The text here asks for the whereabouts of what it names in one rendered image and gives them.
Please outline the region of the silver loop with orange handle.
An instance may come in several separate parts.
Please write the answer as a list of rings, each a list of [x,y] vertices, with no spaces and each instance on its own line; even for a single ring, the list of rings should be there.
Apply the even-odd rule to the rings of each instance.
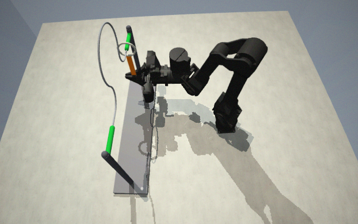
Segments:
[[[128,44],[128,45],[131,45],[133,48],[134,48],[134,53],[133,54],[127,54],[127,60],[128,60],[128,64],[129,64],[129,67],[130,67],[130,72],[131,72],[131,75],[136,75],[136,72],[135,72],[135,68],[134,68],[134,65],[133,65],[133,60],[132,60],[132,56],[134,56],[137,52],[136,50],[136,47],[129,43],[129,42],[121,42],[118,44],[118,46],[122,45],[122,44]],[[121,51],[119,51],[119,53],[123,56],[125,56],[124,53],[122,53]]]

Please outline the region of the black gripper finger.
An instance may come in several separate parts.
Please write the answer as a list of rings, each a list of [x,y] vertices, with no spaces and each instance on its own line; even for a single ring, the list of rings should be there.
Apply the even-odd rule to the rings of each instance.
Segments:
[[[126,75],[125,78],[133,81],[141,86],[144,86],[144,72],[139,75]]]
[[[144,75],[147,76],[146,71],[145,71],[145,62],[143,63],[143,65],[140,68],[136,69],[135,72],[136,72],[136,75],[139,75],[144,72]],[[131,75],[131,72],[126,73],[126,75]]]

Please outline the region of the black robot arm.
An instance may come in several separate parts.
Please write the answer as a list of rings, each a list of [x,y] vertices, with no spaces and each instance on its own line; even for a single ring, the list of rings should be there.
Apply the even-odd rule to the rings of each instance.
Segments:
[[[187,94],[198,96],[207,85],[210,75],[219,65],[233,71],[226,93],[221,93],[212,110],[216,118],[218,133],[235,133],[238,117],[242,111],[238,104],[238,95],[247,78],[258,68],[267,51],[266,43],[259,38],[220,42],[216,44],[199,69],[194,63],[190,65],[191,57],[184,48],[174,48],[169,52],[171,84],[181,84]],[[235,53],[233,59],[227,58],[228,55]],[[164,66],[160,65],[156,55],[146,57],[145,66],[149,71],[150,80],[164,77],[160,70]]]

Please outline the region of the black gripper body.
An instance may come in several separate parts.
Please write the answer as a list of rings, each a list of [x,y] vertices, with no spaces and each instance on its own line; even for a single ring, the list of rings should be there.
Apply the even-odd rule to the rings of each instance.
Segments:
[[[147,51],[147,57],[156,55],[154,51]],[[146,69],[145,71],[146,75],[144,76],[144,87],[143,87],[143,96],[146,103],[151,103],[154,101],[154,89],[153,86],[156,86],[156,84],[165,84],[165,86],[168,86],[168,84],[171,84],[170,79],[170,67],[168,67],[167,64],[165,64],[164,67],[161,67],[161,74],[164,74],[163,78],[157,79],[157,80],[150,80],[150,74],[149,71]]]

